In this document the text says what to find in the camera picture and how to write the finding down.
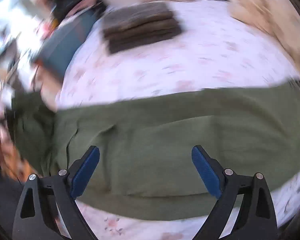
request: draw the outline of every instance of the stack of folded clothes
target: stack of folded clothes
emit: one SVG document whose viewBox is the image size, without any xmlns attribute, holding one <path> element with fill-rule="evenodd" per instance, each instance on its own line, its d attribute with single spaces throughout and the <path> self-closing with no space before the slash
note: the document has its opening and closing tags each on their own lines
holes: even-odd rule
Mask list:
<svg viewBox="0 0 300 240">
<path fill-rule="evenodd" d="M 102 21 L 111 54 L 171 39 L 180 34 L 178 21 L 164 2 L 143 3 L 111 11 Z"/>
</svg>

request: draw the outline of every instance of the silver bolt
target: silver bolt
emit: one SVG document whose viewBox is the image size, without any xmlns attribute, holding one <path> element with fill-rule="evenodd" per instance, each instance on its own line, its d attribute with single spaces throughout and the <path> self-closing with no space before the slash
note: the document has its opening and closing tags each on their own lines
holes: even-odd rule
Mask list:
<svg viewBox="0 0 300 240">
<path fill-rule="evenodd" d="M 67 170 L 60 170 L 60 171 L 59 171 L 59 175 L 60 175 L 60 176 L 64 176 L 64 175 L 67 174 L 67 172 L 68 172 Z"/>
<path fill-rule="evenodd" d="M 225 170 L 225 174 L 227 174 L 227 175 L 232 175 L 232 174 L 233 174 L 233 170 L 231 170 L 231 169 L 226 169 L 226 170 Z"/>
<path fill-rule="evenodd" d="M 36 175 L 35 175 L 35 174 L 31 174 L 31 175 L 29 176 L 29 180 L 34 180 L 34 179 L 35 179 L 35 177 L 36 177 Z"/>
<path fill-rule="evenodd" d="M 256 177 L 257 177 L 258 179 L 263 179 L 263 175 L 262 175 L 261 173 L 257 173 L 257 174 L 256 174 Z"/>
</svg>

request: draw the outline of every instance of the floral pattern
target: floral pattern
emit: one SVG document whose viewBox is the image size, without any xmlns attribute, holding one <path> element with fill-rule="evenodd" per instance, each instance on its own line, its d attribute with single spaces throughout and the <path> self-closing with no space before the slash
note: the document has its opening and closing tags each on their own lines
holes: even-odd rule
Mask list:
<svg viewBox="0 0 300 240">
<path fill-rule="evenodd" d="M 229 16 L 224 1 L 170 2 L 183 33 L 172 40 L 114 55 L 96 22 L 65 76 L 59 108 L 108 104 L 120 100 L 218 87 L 265 87 L 299 77 L 280 45 L 257 29 Z M 272 192 L 278 225 L 300 207 L 300 172 Z M 77 201 L 99 239 L 192 239 L 206 217 L 142 221 L 97 210 Z M 234 209 L 222 234 L 231 232 Z"/>
</svg>

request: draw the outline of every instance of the blue gripper pad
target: blue gripper pad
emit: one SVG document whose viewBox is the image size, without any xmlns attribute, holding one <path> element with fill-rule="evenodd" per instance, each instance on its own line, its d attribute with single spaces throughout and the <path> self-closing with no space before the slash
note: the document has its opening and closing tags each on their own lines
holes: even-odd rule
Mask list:
<svg viewBox="0 0 300 240">
<path fill-rule="evenodd" d="M 197 146 L 192 148 L 191 158 L 208 192 L 219 199 L 222 194 L 219 177 Z"/>
<path fill-rule="evenodd" d="M 82 163 L 81 167 L 72 179 L 70 195 L 73 199 L 81 196 L 88 185 L 88 182 L 95 171 L 100 160 L 100 151 L 94 147 L 89 156 Z"/>
</svg>

